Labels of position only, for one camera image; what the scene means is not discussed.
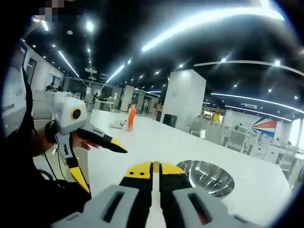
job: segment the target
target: trash bin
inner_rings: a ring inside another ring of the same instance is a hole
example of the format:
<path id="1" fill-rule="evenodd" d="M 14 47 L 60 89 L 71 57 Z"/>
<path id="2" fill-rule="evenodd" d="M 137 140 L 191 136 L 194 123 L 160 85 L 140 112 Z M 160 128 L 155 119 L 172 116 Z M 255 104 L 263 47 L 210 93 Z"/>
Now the trash bin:
<path id="1" fill-rule="evenodd" d="M 168 125 L 170 127 L 175 128 L 176 121 L 177 116 L 175 115 L 165 114 L 165 116 L 163 117 L 163 124 Z"/>

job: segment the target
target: white pillar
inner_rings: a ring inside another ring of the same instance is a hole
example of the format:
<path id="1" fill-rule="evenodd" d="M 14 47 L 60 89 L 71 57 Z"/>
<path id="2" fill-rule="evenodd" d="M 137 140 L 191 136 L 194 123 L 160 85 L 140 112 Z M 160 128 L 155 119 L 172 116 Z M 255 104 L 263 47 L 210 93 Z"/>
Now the white pillar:
<path id="1" fill-rule="evenodd" d="M 134 87 L 130 85 L 126 85 L 123 93 L 123 99 L 122 99 L 122 104 L 120 105 L 120 110 L 127 112 L 129 104 L 131 103 L 132 100 L 132 95 L 133 95 Z"/>
<path id="2" fill-rule="evenodd" d="M 161 123 L 165 114 L 175 115 L 175 127 L 187 131 L 188 124 L 200 115 L 205 88 L 206 80 L 192 69 L 171 72 Z"/>
<path id="3" fill-rule="evenodd" d="M 299 147 L 300 144 L 300 139 L 301 139 L 301 135 L 302 135 L 302 128 L 303 128 L 303 119 L 300 119 L 300 127 L 299 127 L 299 133 L 298 133 L 298 138 L 296 139 L 296 147 Z"/>
<path id="4" fill-rule="evenodd" d="M 65 76 L 65 79 L 64 79 L 63 85 L 62 85 L 62 91 L 67 91 L 69 83 L 70 83 L 70 78 Z"/>

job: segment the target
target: door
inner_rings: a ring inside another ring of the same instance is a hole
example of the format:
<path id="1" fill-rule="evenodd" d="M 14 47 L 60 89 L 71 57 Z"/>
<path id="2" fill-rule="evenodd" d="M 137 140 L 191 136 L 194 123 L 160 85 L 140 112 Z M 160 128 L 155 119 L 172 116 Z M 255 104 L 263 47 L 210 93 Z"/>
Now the door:
<path id="1" fill-rule="evenodd" d="M 31 84 L 31 82 L 32 82 L 32 78 L 33 78 L 33 75 L 34 75 L 34 70 L 35 70 L 36 64 L 37 64 L 37 62 L 35 60 L 33 60 L 31 58 L 29 59 L 27 70 L 25 71 L 25 73 L 28 77 L 28 83 L 29 84 Z"/>
<path id="2" fill-rule="evenodd" d="M 148 113 L 150 101 L 151 101 L 151 98 L 149 98 L 149 97 L 145 97 L 144 98 L 143 107 L 142 107 L 142 113 L 145 113 L 145 114 Z"/>

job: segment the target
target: person in yellow shirt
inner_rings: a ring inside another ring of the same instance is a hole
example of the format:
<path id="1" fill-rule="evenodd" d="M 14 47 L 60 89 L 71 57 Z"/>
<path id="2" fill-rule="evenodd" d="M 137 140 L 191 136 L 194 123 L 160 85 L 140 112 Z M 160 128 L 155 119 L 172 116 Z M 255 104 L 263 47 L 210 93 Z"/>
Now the person in yellow shirt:
<path id="1" fill-rule="evenodd" d="M 215 113 L 213 115 L 213 122 L 218 124 L 219 123 L 219 117 L 220 117 L 220 113 L 219 112 Z"/>

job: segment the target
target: orange bottle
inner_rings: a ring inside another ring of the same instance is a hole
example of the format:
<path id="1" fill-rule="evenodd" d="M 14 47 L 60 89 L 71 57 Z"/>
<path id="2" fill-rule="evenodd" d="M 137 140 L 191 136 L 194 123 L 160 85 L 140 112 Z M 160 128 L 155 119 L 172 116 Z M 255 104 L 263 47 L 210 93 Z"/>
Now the orange bottle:
<path id="1" fill-rule="evenodd" d="M 129 117 L 128 117 L 128 123 L 127 123 L 127 131 L 131 132 L 133 130 L 133 121 L 134 117 L 136 115 L 136 108 L 133 104 L 132 107 L 129 109 Z"/>

